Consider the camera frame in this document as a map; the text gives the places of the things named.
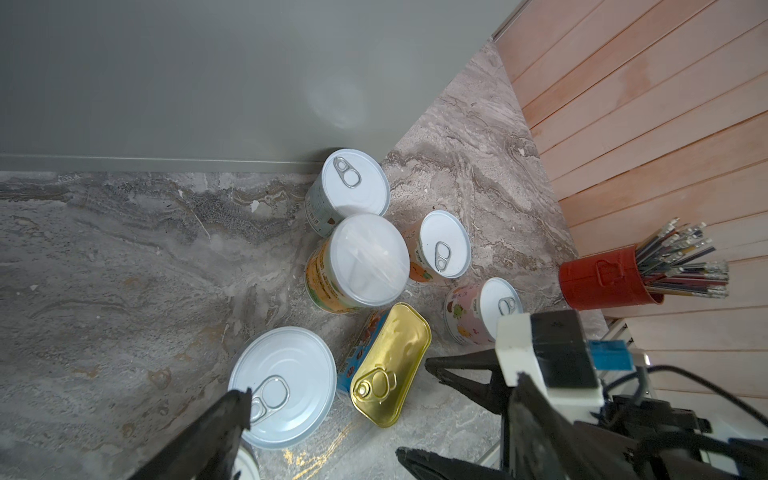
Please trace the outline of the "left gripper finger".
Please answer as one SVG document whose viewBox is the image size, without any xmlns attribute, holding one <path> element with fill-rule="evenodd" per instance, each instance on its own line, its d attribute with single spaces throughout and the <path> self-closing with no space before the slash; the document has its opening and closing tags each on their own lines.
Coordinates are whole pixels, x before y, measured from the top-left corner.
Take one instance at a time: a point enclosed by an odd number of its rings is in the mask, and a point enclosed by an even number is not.
<svg viewBox="0 0 768 480">
<path fill-rule="evenodd" d="M 230 390 L 158 454 L 134 479 L 237 479 L 241 436 L 250 428 L 253 394 Z"/>
</svg>

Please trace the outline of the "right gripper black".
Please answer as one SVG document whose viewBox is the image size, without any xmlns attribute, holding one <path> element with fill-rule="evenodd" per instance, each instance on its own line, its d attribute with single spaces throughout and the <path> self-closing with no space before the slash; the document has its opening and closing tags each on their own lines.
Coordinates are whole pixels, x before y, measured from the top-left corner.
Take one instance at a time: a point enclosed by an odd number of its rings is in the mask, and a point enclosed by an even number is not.
<svg viewBox="0 0 768 480">
<path fill-rule="evenodd" d="M 426 371 L 442 385 L 493 414 L 506 411 L 500 443 L 500 470 L 436 453 L 399 447 L 399 463 L 420 480 L 504 479 L 730 479 L 732 476 L 681 451 L 730 458 L 741 479 L 767 477 L 767 451 L 745 441 L 716 440 L 704 434 L 662 431 L 634 440 L 584 422 L 570 422 L 545 399 L 534 380 L 518 374 L 506 384 L 494 349 L 428 358 Z M 487 382 L 460 372 L 488 372 Z"/>
</svg>

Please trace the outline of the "gold rectangular sardine tin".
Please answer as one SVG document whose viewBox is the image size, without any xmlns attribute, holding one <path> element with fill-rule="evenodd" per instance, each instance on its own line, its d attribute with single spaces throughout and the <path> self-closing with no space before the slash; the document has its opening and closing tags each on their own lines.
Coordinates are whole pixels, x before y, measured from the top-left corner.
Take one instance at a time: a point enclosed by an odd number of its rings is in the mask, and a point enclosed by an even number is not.
<svg viewBox="0 0 768 480">
<path fill-rule="evenodd" d="M 431 341 L 428 322 L 407 303 L 373 313 L 338 368 L 337 395 L 376 426 L 393 426 Z"/>
</svg>

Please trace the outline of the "pink labelled can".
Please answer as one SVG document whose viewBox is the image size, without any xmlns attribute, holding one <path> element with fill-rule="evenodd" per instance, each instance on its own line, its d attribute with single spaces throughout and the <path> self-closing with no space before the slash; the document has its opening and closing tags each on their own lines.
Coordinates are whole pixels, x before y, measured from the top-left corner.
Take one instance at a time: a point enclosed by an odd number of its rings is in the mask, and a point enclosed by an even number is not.
<svg viewBox="0 0 768 480">
<path fill-rule="evenodd" d="M 457 343 L 484 346 L 495 342 L 502 317 L 523 310 L 515 288 L 507 280 L 494 277 L 453 289 L 442 313 L 448 333 Z"/>
</svg>

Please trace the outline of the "orange labelled can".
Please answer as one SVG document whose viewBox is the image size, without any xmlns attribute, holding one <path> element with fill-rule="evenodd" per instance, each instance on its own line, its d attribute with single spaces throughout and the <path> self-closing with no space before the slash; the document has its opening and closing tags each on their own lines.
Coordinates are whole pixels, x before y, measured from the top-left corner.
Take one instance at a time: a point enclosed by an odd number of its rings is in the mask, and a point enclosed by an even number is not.
<svg viewBox="0 0 768 480">
<path fill-rule="evenodd" d="M 410 260 L 409 278 L 427 283 L 457 279 L 471 264 L 471 244 L 462 223 L 445 210 L 434 210 L 402 232 Z"/>
</svg>

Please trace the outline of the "amber jar white lid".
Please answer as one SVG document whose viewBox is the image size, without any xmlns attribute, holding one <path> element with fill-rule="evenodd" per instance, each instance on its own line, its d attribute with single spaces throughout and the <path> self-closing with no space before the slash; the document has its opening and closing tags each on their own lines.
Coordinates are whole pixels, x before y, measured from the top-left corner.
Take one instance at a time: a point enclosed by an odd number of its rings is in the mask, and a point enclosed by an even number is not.
<svg viewBox="0 0 768 480">
<path fill-rule="evenodd" d="M 231 473 L 232 480 L 261 479 L 253 452 L 245 444 L 241 444 L 238 448 Z"/>
</svg>

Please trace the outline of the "blue labelled can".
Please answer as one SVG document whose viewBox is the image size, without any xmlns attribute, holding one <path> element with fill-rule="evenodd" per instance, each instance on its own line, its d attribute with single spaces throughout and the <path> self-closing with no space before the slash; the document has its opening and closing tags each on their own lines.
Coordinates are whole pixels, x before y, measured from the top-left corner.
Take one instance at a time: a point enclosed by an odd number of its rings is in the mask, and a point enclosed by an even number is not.
<svg viewBox="0 0 768 480">
<path fill-rule="evenodd" d="M 330 412 L 337 372 L 328 345 L 301 327 L 270 330 L 251 341 L 230 374 L 228 388 L 252 394 L 252 447 L 281 450 L 308 439 Z"/>
</svg>

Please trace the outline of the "yellow can plastic lid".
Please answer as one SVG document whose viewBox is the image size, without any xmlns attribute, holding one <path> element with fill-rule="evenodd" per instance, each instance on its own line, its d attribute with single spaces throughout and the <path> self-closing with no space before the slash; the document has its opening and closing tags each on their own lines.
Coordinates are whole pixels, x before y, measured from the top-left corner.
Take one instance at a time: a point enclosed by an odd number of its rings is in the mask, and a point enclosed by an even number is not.
<svg viewBox="0 0 768 480">
<path fill-rule="evenodd" d="M 310 256 L 305 286 L 318 308 L 342 314 L 394 303 L 409 272 L 409 252 L 399 230 L 381 216 L 356 214 Z"/>
</svg>

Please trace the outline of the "teal labelled can near cabinet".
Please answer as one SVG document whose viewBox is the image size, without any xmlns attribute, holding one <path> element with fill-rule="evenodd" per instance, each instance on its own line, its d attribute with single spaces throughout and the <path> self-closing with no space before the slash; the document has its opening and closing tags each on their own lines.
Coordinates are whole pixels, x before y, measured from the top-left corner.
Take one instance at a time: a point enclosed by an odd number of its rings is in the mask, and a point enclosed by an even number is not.
<svg viewBox="0 0 768 480">
<path fill-rule="evenodd" d="M 383 216 L 390 204 L 390 184 L 380 164 L 356 149 L 329 155 L 305 197 L 312 230 L 329 237 L 345 218 L 360 213 Z"/>
</svg>

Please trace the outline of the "red pencil holder cup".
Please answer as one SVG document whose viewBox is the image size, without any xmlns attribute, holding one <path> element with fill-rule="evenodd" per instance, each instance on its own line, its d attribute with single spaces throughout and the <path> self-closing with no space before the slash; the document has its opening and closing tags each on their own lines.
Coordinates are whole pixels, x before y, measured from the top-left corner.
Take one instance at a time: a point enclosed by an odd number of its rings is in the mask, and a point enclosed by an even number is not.
<svg viewBox="0 0 768 480">
<path fill-rule="evenodd" d="M 559 285 L 575 310 L 660 305 L 668 296 L 724 299 L 729 266 L 706 224 L 673 218 L 641 242 L 579 258 L 559 268 Z"/>
</svg>

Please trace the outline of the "grey metal cabinet box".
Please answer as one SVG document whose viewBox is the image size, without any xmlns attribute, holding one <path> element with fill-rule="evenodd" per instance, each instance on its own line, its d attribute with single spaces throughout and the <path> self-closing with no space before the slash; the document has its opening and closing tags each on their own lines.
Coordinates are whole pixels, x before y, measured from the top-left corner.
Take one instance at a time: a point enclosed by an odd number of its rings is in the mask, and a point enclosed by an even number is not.
<svg viewBox="0 0 768 480">
<path fill-rule="evenodd" d="M 5 1 L 5 171 L 384 157 L 516 1 Z"/>
</svg>

